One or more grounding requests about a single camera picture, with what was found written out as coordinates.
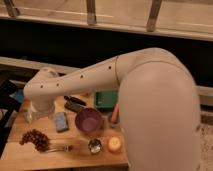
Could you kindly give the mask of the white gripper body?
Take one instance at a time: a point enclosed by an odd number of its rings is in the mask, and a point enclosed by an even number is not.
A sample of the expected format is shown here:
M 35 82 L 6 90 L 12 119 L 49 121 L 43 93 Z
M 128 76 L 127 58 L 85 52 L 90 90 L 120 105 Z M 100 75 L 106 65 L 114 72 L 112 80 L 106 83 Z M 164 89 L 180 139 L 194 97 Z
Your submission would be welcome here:
M 55 111 L 54 101 L 31 101 L 28 111 L 32 120 L 50 117 Z

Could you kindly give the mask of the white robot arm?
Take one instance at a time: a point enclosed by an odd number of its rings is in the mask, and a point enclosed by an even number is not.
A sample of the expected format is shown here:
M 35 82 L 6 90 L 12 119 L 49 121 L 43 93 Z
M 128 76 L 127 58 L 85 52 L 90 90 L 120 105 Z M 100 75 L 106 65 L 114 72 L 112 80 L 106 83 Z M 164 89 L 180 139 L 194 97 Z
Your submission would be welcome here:
M 200 102 L 187 68 L 171 52 L 148 48 L 59 77 L 42 69 L 24 87 L 35 113 L 62 95 L 117 89 L 129 171 L 198 171 Z

